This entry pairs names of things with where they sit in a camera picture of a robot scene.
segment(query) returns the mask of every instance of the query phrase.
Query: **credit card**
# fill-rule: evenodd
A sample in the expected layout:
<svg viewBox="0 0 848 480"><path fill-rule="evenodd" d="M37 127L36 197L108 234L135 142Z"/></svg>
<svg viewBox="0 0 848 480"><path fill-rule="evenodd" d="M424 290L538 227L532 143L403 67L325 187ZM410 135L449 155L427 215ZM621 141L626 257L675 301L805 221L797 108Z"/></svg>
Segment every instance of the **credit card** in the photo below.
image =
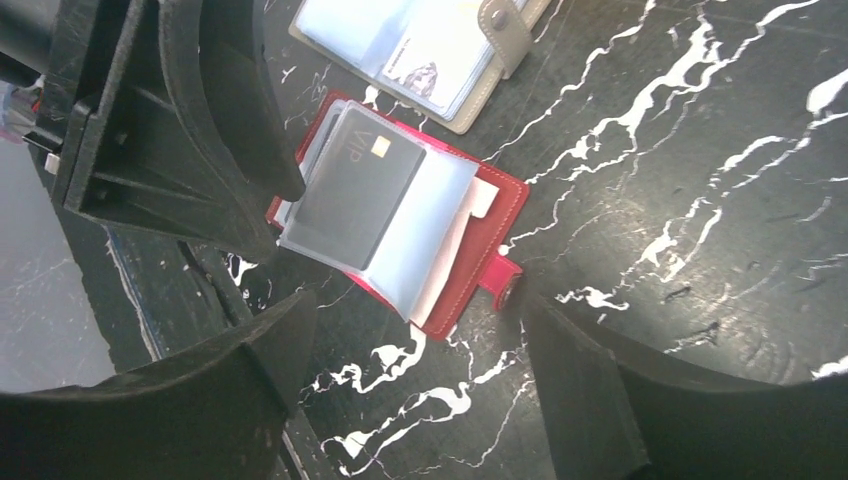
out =
<svg viewBox="0 0 848 480"><path fill-rule="evenodd" d="M415 173L424 147L351 106L318 159L287 239L364 270Z"/></svg>

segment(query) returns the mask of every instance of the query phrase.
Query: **beige card holder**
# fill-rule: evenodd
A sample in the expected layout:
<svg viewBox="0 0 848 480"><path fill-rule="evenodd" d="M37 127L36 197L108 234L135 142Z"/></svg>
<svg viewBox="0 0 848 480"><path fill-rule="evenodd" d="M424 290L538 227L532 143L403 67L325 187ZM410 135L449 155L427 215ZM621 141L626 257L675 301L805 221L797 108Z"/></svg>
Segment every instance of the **beige card holder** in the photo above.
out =
<svg viewBox="0 0 848 480"><path fill-rule="evenodd" d="M551 0L528 0L524 8L519 11L512 0L483 1L478 10L478 26L489 43L492 44L495 55L472 88L465 102L457 111L453 120L442 118L438 113L433 112L391 85L380 82L350 65L324 48L321 44L304 35L294 22L289 26L289 33L294 38L311 46L374 87L394 95L398 100L426 114L432 120L444 125L449 130L462 135L471 128L477 116L480 115L483 106L486 105L486 101L492 95L498 81L509 79L524 57L527 56L533 44L530 29L542 16L542 13L550 2Z"/></svg>

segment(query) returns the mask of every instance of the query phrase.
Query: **black plastic part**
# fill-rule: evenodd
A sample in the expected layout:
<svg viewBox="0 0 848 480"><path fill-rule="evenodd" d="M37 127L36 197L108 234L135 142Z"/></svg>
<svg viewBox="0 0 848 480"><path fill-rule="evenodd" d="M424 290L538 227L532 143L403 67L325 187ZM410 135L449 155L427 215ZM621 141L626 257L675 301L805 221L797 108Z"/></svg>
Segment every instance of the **black plastic part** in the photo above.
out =
<svg viewBox="0 0 848 480"><path fill-rule="evenodd" d="M269 478L297 408L277 392L303 381L314 312L314 296L296 294L96 387L0 394L0 478ZM284 375L269 383L269 368Z"/></svg>
<svg viewBox="0 0 848 480"><path fill-rule="evenodd" d="M848 478L848 376L790 387L744 380L675 359L590 320L566 318L529 291L522 303L559 478L612 478L601 475L607 470L574 468L618 461L603 458L604 442L629 438L632 421L650 459L647 468L630 462L633 478ZM568 348L574 351L564 354ZM562 373L585 374L610 361L617 371L599 370L591 379ZM624 386L630 413L613 409L617 424L600 417L609 415L603 407L609 401L598 407L593 389L575 388L593 381ZM619 398L618 391L609 394Z"/></svg>
<svg viewBox="0 0 848 480"><path fill-rule="evenodd" d="M0 51L0 82L29 87L38 77L38 72Z"/></svg>
<svg viewBox="0 0 848 480"><path fill-rule="evenodd" d="M61 0L0 0L0 52L47 71L53 24Z"/></svg>
<svg viewBox="0 0 848 480"><path fill-rule="evenodd" d="M259 0L64 0L36 128L53 201L253 261L304 183L262 57Z"/></svg>
<svg viewBox="0 0 848 480"><path fill-rule="evenodd" d="M230 279L221 262L221 255L201 245L187 246L189 255L196 261L196 268L207 272L225 315L232 325L243 325L252 321L253 314L244 303L241 291ZM336 480L335 470L321 450L321 442L312 430L309 419L298 409L286 422L283 432L285 448L280 451L283 463L292 477L310 480Z"/></svg>

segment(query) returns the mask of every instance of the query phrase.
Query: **gray card holder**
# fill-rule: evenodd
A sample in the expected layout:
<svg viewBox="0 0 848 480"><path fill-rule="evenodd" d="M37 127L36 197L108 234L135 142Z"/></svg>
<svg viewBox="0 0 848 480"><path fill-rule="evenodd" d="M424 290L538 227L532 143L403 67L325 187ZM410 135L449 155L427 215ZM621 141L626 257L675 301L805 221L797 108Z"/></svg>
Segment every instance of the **gray card holder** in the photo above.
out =
<svg viewBox="0 0 848 480"><path fill-rule="evenodd" d="M453 132L464 134L480 114L498 82L509 79L527 55L533 43L530 28L550 3L550 0L473 0L471 3L476 6L478 1L476 28L482 32L488 46L484 43L485 50L479 56L472 55L468 65L463 65L462 71L467 72L464 78L450 79L461 87L457 88L455 96L448 97L452 100L443 101L441 105L430 98L432 88L428 89L428 86L431 87L428 80L437 74L435 68L430 68L434 67L432 63L408 74L403 72L395 78L387 75L387 69L396 61L398 51L402 51L404 32L420 12L416 9L440 8L435 7L441 5L439 2L373 0L363 4L373 11L344 12L340 10L348 7L340 7L337 11L322 7L328 10L315 13L306 9L316 8L320 2L329 5L327 0L305 0L289 26L289 33L374 87L394 95ZM336 5L350 4L343 2ZM344 24L347 18L352 18L352 24L357 21L365 24L358 24L362 28L356 29L351 25L349 33L343 29L335 29L330 33L321 30L329 30L330 25ZM344 42L328 47L333 43L330 38L343 38Z"/></svg>

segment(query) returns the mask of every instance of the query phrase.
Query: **card holder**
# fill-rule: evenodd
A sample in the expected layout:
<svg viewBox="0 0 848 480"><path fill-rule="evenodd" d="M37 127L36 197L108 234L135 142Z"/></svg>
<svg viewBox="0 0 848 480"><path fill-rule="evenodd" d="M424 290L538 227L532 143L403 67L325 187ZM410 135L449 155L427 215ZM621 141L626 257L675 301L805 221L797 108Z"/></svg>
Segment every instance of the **card holder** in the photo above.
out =
<svg viewBox="0 0 848 480"><path fill-rule="evenodd" d="M305 0L295 38L463 134L550 0Z"/></svg>
<svg viewBox="0 0 848 480"><path fill-rule="evenodd" d="M280 245L363 279L408 320L478 165L354 101L333 102L314 139L304 197L275 215Z"/></svg>
<svg viewBox="0 0 848 480"><path fill-rule="evenodd" d="M318 110L315 121L310 126L302 143L295 152L299 164L308 162L308 155L315 152L314 145L324 141L324 128L338 110L338 105L354 102L349 96L330 91ZM404 125L387 115L372 112L389 123L397 125L408 133L431 145L439 152L448 153L460 159L465 159L477 166L475 178L469 187L460 212L454 217L449 233L444 237L442 247L434 260L426 280L424 289L419 294L419 300L411 315L404 316L410 323L416 325L428 337L442 341L455 327L472 294L478 286L495 294L496 309L502 308L502 302L508 297L511 286L514 285L521 269L497 253L498 246L506 238L529 195L529 186L521 180L480 161L444 142L430 137L408 125ZM458 250L446 247L457 247L456 221L460 219L468 205L466 201L472 198L473 207L471 218L467 219L464 232L459 238ZM285 230L286 203L275 198L268 208L266 219L269 223ZM453 263L446 264L446 255L452 257ZM381 303L394 309L391 302L372 288L370 280L348 274L357 285L373 295Z"/></svg>

